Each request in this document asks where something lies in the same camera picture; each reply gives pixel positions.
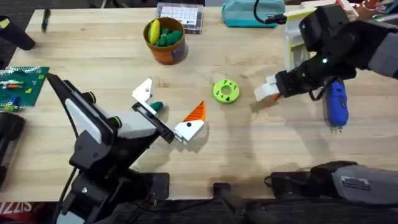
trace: green ring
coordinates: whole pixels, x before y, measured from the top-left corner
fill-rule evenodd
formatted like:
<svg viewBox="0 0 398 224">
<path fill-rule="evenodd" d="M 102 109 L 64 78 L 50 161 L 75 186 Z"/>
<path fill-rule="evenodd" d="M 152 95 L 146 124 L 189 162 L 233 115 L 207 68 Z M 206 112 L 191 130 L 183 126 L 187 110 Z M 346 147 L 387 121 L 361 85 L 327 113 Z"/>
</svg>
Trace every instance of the green ring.
<svg viewBox="0 0 398 224">
<path fill-rule="evenodd" d="M 223 92 L 221 92 L 223 87 L 229 87 L 231 89 L 231 93 L 228 95 L 223 94 Z M 213 96 L 220 103 L 233 103 L 239 97 L 239 86 L 232 80 L 220 80 L 214 84 Z"/>
</svg>

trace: black cable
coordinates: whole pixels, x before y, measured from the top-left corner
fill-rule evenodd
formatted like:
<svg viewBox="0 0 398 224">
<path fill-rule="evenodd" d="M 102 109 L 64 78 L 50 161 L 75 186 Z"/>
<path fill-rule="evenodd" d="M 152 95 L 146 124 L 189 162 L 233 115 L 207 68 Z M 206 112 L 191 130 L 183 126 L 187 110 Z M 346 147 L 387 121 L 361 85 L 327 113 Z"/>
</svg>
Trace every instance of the black cable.
<svg viewBox="0 0 398 224">
<path fill-rule="evenodd" d="M 149 206 L 149 202 L 146 200 L 141 205 L 136 205 L 136 206 L 137 206 L 137 208 L 134 211 L 132 211 L 132 214 L 130 215 L 129 220 L 127 221 L 128 224 L 134 223 L 144 213 L 144 211 Z"/>
<path fill-rule="evenodd" d="M 226 211 L 228 212 L 228 216 L 232 220 L 232 222 L 234 224 L 238 224 L 238 221 L 237 221 L 236 217 L 234 216 L 234 213 L 232 213 L 229 205 L 225 202 L 225 200 L 222 197 L 219 197 L 219 199 L 221 200 L 221 203 L 224 205 Z"/>
<path fill-rule="evenodd" d="M 65 112 L 66 112 L 66 114 L 68 116 L 70 125 L 72 126 L 72 129 L 73 129 L 73 133 L 75 134 L 75 137 L 77 138 L 79 136 L 79 133 L 77 132 L 77 128 L 75 126 L 75 123 L 73 122 L 72 116 L 70 115 L 70 113 L 69 113 L 69 111 L 67 109 L 67 106 L 64 104 L 64 102 L 61 102 L 61 103 L 62 103 L 63 109 L 65 110 Z M 61 212 L 61 205 L 62 205 L 63 199 L 65 198 L 65 195 L 66 195 L 67 190 L 69 188 L 70 182 L 72 181 L 73 177 L 75 176 L 76 171 L 77 171 L 77 168 L 74 167 L 72 172 L 69 175 L 67 183 L 65 184 L 65 186 L 62 189 L 62 193 L 61 193 L 60 198 L 59 198 L 59 200 L 57 202 L 57 206 L 55 207 L 54 215 L 53 215 L 53 218 L 52 218 L 52 223 L 53 224 L 57 223 L 58 215 Z"/>
<path fill-rule="evenodd" d="M 138 205 L 136 203 L 134 203 L 134 204 L 136 206 L 140 207 L 141 209 L 145 210 L 146 212 L 152 212 L 152 213 L 178 213 L 178 212 L 182 212 L 182 211 L 185 211 L 185 210 L 188 210 L 188 209 L 200 206 L 200 205 L 204 205 L 204 204 L 207 204 L 207 203 L 211 203 L 211 202 L 213 202 L 213 199 L 205 200 L 205 201 L 198 202 L 198 203 L 194 203 L 193 205 L 188 205 L 186 207 L 179 208 L 179 209 L 165 209 L 165 210 L 162 210 L 162 209 L 153 210 L 153 209 L 149 209 L 149 208 L 142 208 L 140 205 Z"/>
<path fill-rule="evenodd" d="M 329 87 L 331 86 L 331 84 L 335 81 L 337 81 L 338 77 L 333 77 L 330 81 L 328 81 L 326 83 L 326 85 L 321 89 L 321 91 L 319 92 L 318 96 L 315 97 L 314 94 L 312 93 L 312 91 L 309 91 L 308 94 L 310 95 L 310 98 L 312 101 L 317 101 L 320 100 L 323 97 L 323 94 L 326 92 L 326 90 L 329 89 Z"/>
<path fill-rule="evenodd" d="M 267 187 L 272 187 L 272 183 L 268 183 L 268 180 L 271 179 L 271 178 L 272 178 L 272 177 L 271 177 L 270 175 L 267 176 L 266 178 L 264 178 L 264 184 L 265 184 Z M 286 180 L 286 181 L 289 181 L 289 182 L 291 182 L 291 183 L 295 183 L 295 184 L 298 184 L 298 185 L 305 185 L 305 182 L 304 182 L 304 181 L 299 181 L 299 180 L 291 179 L 290 177 L 274 177 L 274 178 Z"/>
<path fill-rule="evenodd" d="M 286 23 L 286 16 L 284 16 L 283 14 L 277 14 L 277 15 L 268 15 L 267 18 L 265 20 L 262 20 L 258 15 L 257 15 L 257 6 L 259 4 L 260 0 L 256 0 L 256 2 L 254 3 L 254 7 L 253 7 L 253 14 L 254 14 L 254 18 L 256 18 L 256 20 L 262 24 L 272 24 L 272 23 L 278 23 L 278 24 L 285 24 Z"/>
</svg>

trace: black cylinder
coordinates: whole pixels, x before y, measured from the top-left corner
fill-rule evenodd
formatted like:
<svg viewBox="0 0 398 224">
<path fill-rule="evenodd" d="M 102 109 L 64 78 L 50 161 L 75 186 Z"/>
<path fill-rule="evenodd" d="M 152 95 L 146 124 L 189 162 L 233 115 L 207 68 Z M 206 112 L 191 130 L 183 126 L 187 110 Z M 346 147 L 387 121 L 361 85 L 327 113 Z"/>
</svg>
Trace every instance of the black cylinder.
<svg viewBox="0 0 398 224">
<path fill-rule="evenodd" d="M 8 16 L 0 16 L 0 21 L 5 19 L 9 19 Z M 0 27 L 0 38 L 23 50 L 30 50 L 35 45 L 35 42 L 11 20 L 6 27 Z"/>
</svg>

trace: blue object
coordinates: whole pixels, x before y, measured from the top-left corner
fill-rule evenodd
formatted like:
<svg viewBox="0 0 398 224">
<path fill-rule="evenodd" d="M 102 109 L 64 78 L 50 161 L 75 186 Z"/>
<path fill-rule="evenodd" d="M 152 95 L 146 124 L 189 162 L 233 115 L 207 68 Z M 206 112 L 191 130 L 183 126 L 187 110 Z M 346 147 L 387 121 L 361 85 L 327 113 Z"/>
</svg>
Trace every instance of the blue object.
<svg viewBox="0 0 398 224">
<path fill-rule="evenodd" d="M 19 96 L 11 96 L 10 98 L 10 104 L 14 105 L 14 106 L 18 106 L 19 105 Z"/>
<path fill-rule="evenodd" d="M 341 130 L 348 121 L 347 95 L 343 81 L 338 80 L 331 84 L 326 102 L 330 125 Z"/>
<path fill-rule="evenodd" d="M 221 16 L 228 27 L 276 27 L 277 24 L 262 24 L 254 18 L 253 8 L 256 0 L 227 0 L 221 9 Z M 260 0 L 257 15 L 265 20 L 268 15 L 285 12 L 283 0 Z"/>
</svg>

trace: white label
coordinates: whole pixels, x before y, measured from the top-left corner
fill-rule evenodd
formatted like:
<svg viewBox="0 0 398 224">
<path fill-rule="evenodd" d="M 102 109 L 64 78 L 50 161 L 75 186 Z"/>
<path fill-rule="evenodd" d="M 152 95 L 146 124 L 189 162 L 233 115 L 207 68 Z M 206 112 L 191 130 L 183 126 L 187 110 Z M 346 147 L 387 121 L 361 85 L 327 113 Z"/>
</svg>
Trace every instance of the white label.
<svg viewBox="0 0 398 224">
<path fill-rule="evenodd" d="M 198 8 L 163 6 L 161 17 L 171 17 L 183 25 L 195 25 L 198 18 Z"/>
</svg>

